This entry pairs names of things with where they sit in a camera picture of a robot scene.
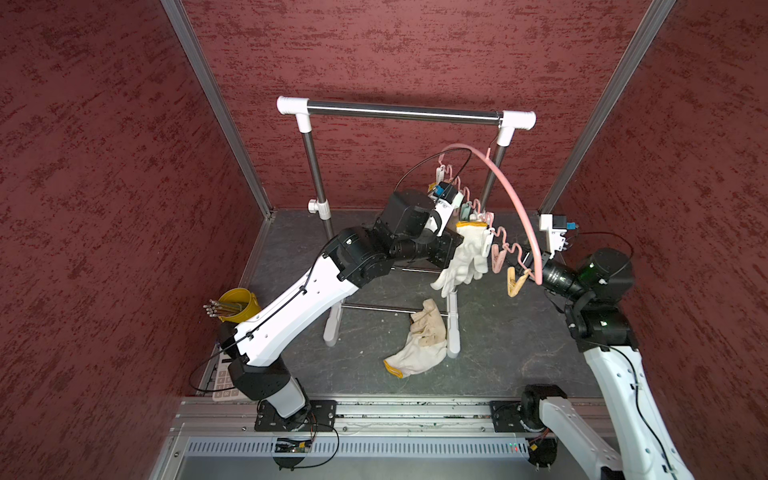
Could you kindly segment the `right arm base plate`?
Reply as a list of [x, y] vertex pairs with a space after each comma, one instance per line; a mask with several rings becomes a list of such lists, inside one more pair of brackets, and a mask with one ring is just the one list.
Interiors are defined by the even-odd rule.
[[564, 422], [573, 419], [575, 409], [564, 398], [553, 397], [534, 400], [491, 401], [490, 418], [496, 433], [542, 433], [544, 423], [541, 409], [545, 408], [550, 420]]

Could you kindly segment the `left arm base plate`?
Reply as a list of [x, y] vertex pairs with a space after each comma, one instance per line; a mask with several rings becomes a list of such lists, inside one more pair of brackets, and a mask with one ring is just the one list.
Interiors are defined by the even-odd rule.
[[276, 408], [264, 401], [258, 406], [253, 425], [255, 432], [314, 432], [317, 427], [333, 427], [338, 402], [334, 400], [309, 400], [293, 415], [283, 418]]

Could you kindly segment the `yellow clothespin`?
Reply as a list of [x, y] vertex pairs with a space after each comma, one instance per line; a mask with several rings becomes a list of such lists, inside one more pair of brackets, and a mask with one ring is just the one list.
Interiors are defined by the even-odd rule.
[[507, 295], [510, 298], [515, 298], [520, 293], [523, 286], [528, 281], [530, 274], [531, 274], [530, 270], [524, 270], [521, 274], [518, 274], [517, 270], [514, 267], [507, 268], [507, 271], [506, 271]]

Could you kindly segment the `pink clip hanger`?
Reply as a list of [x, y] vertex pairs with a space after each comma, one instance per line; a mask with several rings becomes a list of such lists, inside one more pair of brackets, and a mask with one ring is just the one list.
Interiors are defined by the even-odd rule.
[[453, 144], [447, 145], [443, 150], [437, 153], [438, 162], [441, 162], [445, 155], [447, 155], [450, 151], [454, 151], [454, 150], [466, 150], [472, 153], [474, 156], [476, 156], [480, 161], [482, 161], [486, 165], [488, 170], [492, 173], [492, 175], [498, 180], [498, 182], [504, 188], [507, 196], [509, 197], [510, 201], [515, 207], [515, 210], [518, 214], [518, 217], [520, 219], [520, 222], [524, 228], [524, 231], [528, 239], [529, 249], [531, 251], [531, 258], [533, 261], [534, 282], [538, 286], [542, 286], [544, 261], [542, 259], [542, 251], [539, 246], [539, 242], [538, 242], [536, 233], [534, 231], [533, 225], [514, 187], [512, 186], [510, 181], [507, 179], [505, 174], [501, 171], [501, 169], [498, 166], [496, 166], [495, 163], [490, 159], [490, 149], [488, 149], [485, 153], [482, 153], [480, 150], [478, 150], [477, 148], [471, 145], [467, 145], [464, 143], [453, 143]]

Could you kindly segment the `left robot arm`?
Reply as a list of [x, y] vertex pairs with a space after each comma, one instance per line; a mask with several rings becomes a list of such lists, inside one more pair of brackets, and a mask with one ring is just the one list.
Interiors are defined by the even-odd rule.
[[446, 182], [429, 194], [395, 191], [370, 227], [342, 230], [318, 253], [308, 271], [259, 313], [219, 333], [234, 387], [265, 401], [277, 415], [301, 423], [310, 408], [304, 390], [281, 354], [306, 327], [400, 260], [426, 260], [445, 268], [462, 237], [450, 228], [461, 193]]

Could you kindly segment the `white glove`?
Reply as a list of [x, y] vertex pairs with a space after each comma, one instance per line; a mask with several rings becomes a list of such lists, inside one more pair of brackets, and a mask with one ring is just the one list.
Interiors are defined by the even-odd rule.
[[447, 298], [461, 284], [481, 279], [489, 270], [488, 256], [493, 240], [491, 228], [483, 222], [459, 222], [456, 231], [463, 241], [448, 267], [430, 284], [442, 298]]
[[386, 358], [383, 364], [389, 374], [404, 379], [431, 370], [446, 356], [446, 341], [430, 346], [421, 346], [418, 342], [412, 342], [398, 353]]

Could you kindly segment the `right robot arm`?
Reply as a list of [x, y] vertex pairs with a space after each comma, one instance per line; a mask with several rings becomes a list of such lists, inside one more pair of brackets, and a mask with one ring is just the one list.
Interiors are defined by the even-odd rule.
[[639, 343], [619, 303], [633, 286], [628, 255], [602, 248], [575, 268], [548, 260], [537, 283], [565, 300], [567, 329], [597, 380], [619, 446], [612, 448], [555, 385], [530, 385], [522, 423], [552, 433], [591, 479], [690, 479], [645, 376]]

